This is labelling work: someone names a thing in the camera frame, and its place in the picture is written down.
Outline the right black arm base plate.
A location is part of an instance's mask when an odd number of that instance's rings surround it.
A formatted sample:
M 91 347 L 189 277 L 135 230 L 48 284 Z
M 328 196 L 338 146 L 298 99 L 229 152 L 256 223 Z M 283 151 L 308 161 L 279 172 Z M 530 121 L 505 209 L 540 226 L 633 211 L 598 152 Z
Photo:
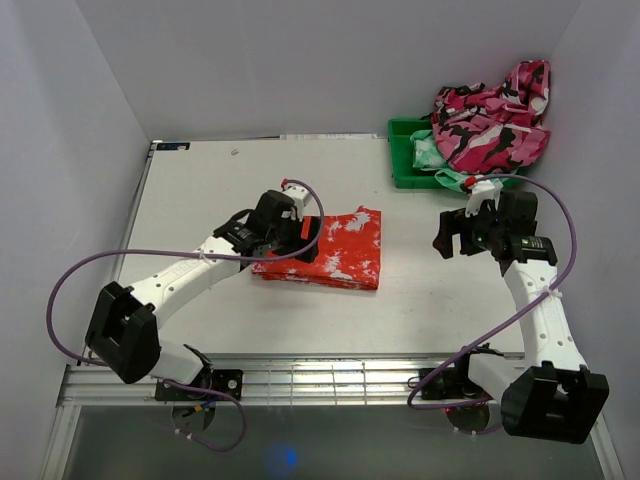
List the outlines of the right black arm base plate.
M 434 368 L 420 368 L 417 374 L 407 380 L 409 395 L 412 401 L 416 399 L 426 401 L 445 400 L 489 400 L 491 396 L 481 387 L 473 383 L 465 374 L 459 373 L 455 368 L 446 368 L 435 375 L 425 386 L 418 389 L 412 396 L 412 392 L 418 384 L 434 371 Z

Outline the pink camouflage garment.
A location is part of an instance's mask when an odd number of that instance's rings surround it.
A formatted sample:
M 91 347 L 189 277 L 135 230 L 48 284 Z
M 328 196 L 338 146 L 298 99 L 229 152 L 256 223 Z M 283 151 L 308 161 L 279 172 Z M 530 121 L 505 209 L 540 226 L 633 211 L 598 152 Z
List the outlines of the pink camouflage garment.
M 452 170 L 509 173 L 533 165 L 551 132 L 542 119 L 551 93 L 546 60 L 523 61 L 502 84 L 443 87 L 434 100 L 435 144 Z

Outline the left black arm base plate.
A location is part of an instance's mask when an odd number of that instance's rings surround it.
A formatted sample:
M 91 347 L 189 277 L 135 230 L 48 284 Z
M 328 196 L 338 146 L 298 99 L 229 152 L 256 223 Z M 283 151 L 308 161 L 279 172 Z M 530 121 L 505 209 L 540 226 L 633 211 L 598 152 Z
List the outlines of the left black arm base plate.
M 216 390 L 240 400 L 242 396 L 244 372 L 240 369 L 209 370 L 199 374 L 189 384 L 190 388 Z M 154 399 L 156 401 L 195 401 L 204 402 L 210 394 L 184 390 L 161 381 L 156 383 Z

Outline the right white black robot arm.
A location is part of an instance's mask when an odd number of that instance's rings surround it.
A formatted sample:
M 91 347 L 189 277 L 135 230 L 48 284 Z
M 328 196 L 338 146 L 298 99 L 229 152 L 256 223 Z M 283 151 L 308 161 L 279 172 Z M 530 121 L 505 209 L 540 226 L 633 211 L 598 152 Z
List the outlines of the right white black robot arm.
M 538 199 L 531 192 L 502 191 L 490 181 L 470 187 L 464 208 L 440 216 L 434 248 L 453 255 L 458 236 L 466 256 L 488 252 L 500 266 L 513 298 L 525 367 L 516 371 L 488 344 L 454 361 L 451 382 L 464 397 L 481 390 L 500 405 L 501 424 L 518 437 L 583 443 L 609 396 L 577 348 L 555 281 L 557 256 L 550 239 L 536 233 Z

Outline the orange white tie-dye trousers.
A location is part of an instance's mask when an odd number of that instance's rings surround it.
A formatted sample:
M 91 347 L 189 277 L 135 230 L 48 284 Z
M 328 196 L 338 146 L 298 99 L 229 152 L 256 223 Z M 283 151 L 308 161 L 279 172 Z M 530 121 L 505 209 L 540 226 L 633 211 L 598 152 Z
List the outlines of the orange white tie-dye trousers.
M 360 206 L 350 214 L 326 218 L 312 263 L 262 262 L 253 265 L 251 273 L 267 281 L 375 291 L 380 281 L 381 237 L 382 212 Z

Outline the green plastic bin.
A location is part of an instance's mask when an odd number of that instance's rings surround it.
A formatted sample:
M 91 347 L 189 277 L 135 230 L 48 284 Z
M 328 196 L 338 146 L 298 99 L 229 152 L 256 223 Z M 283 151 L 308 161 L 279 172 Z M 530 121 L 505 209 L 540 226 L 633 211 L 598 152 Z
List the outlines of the green plastic bin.
M 446 168 L 421 170 L 414 167 L 415 150 L 411 136 L 416 132 L 430 132 L 431 121 L 422 118 L 392 118 L 387 122 L 392 176 L 395 187 L 404 190 L 447 189 L 462 193 L 466 174 Z

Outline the mint green white garment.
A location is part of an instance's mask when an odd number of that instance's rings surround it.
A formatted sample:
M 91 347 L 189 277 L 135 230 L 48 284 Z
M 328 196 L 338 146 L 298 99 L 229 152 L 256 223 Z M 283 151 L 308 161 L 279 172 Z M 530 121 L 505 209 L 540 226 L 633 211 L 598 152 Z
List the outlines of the mint green white garment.
M 526 163 L 520 135 L 500 125 L 419 130 L 410 142 L 412 167 L 432 174 L 439 186 L 457 193 L 473 175 L 510 173 Z

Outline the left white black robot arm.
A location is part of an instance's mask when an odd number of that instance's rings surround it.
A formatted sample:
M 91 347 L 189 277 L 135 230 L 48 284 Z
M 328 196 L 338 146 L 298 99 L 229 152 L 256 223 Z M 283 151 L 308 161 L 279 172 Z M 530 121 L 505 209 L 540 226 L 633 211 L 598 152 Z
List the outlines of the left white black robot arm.
M 128 286 L 109 283 L 98 295 L 86 346 L 126 384 L 150 376 L 176 382 L 190 399 L 205 397 L 212 387 L 210 361 L 190 345 L 162 340 L 161 329 L 205 290 L 253 263 L 312 263 L 324 216 L 305 217 L 304 211 L 316 198 L 308 185 L 286 180 L 165 269 Z

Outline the blue label sticker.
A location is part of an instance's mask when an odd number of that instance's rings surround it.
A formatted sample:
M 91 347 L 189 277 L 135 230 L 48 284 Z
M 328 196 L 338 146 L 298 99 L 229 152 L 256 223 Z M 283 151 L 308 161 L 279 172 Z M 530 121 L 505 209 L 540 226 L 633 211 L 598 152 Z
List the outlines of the blue label sticker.
M 156 151 L 188 151 L 190 142 L 160 142 L 156 144 Z

